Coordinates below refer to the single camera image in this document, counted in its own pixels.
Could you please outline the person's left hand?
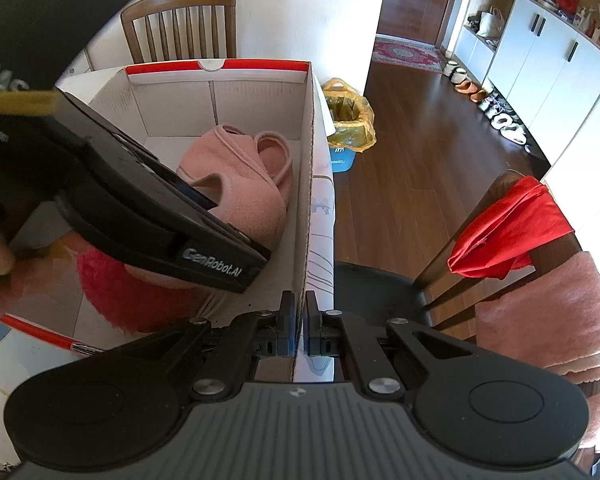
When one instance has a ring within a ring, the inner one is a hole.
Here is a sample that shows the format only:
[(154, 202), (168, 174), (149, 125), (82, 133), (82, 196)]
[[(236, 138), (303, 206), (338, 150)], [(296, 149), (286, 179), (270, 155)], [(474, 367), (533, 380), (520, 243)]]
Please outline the person's left hand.
[(37, 256), (17, 260), (0, 232), (0, 318), (21, 298), (52, 290), (87, 249), (87, 242), (71, 231)]

